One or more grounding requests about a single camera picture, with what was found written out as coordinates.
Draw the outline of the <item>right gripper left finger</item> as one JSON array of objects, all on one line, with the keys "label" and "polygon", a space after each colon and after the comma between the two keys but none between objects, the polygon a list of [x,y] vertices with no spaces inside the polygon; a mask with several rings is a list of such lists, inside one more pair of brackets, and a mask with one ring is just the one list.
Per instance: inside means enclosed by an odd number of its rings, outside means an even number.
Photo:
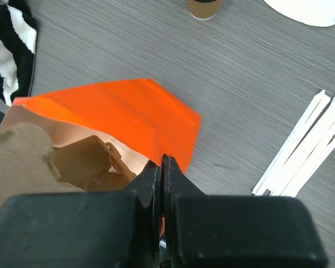
[{"label": "right gripper left finger", "polygon": [[0,209],[0,267],[158,267],[161,169],[120,192],[22,194]]}]

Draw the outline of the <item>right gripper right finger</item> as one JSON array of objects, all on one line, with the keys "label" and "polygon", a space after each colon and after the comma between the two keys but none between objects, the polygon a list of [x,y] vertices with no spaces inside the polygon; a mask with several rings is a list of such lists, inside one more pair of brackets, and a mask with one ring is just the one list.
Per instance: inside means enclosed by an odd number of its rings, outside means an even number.
[{"label": "right gripper right finger", "polygon": [[327,267],[306,206],[289,197],[206,195],[162,159],[172,267]]}]

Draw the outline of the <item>brown paper coffee cup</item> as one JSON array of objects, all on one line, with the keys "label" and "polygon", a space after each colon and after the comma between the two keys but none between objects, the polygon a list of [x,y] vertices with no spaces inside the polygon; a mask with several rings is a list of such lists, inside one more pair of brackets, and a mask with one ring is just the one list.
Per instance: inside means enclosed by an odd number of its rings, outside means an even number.
[{"label": "brown paper coffee cup", "polygon": [[187,0],[190,14],[197,20],[213,18],[221,9],[223,0]]}]

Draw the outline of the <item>orange paper gift bag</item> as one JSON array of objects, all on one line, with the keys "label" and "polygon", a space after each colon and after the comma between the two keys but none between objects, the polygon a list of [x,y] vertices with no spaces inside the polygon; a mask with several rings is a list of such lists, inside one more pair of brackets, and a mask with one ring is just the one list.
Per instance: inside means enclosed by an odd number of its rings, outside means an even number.
[{"label": "orange paper gift bag", "polygon": [[55,147],[89,136],[110,142],[139,174],[148,161],[173,156],[187,171],[201,116],[150,78],[95,83],[34,97],[17,97],[0,131],[19,123],[41,127]]}]

